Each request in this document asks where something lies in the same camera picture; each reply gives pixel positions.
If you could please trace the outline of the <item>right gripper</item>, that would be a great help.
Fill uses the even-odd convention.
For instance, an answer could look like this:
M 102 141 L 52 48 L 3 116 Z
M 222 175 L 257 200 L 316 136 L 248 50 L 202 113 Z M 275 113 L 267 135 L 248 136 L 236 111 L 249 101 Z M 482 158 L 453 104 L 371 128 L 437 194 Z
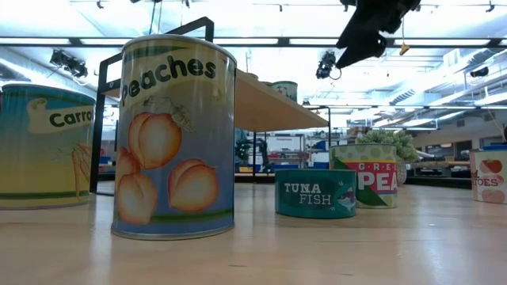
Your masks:
M 337 48 L 345 51 L 337 60 L 342 69 L 370 57 L 379 58 L 386 50 L 387 39 L 379 31 L 397 31 L 409 11 L 415 11 L 421 0 L 352 0 L 345 6 L 356 9 L 345 26 Z

